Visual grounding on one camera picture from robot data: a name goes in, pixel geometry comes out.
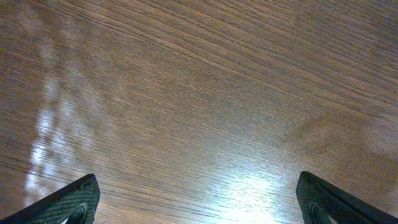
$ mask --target dark wood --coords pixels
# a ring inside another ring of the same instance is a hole
[[[0,4],[0,218],[94,173],[96,223],[302,223],[303,170],[398,216],[393,0]]]

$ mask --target wood grain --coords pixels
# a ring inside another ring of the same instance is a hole
[[[394,1],[1,1],[0,218],[302,223],[308,170],[398,216]]]

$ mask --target wooden floor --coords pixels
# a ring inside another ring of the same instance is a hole
[[[1,1],[0,218],[302,223],[308,170],[398,216],[393,0]]]

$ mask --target black object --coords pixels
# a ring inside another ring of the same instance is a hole
[[[0,224],[62,223],[91,224],[100,200],[94,174],[88,174],[23,210],[3,219]]]
[[[305,224],[398,223],[395,218],[304,171],[296,188]]]

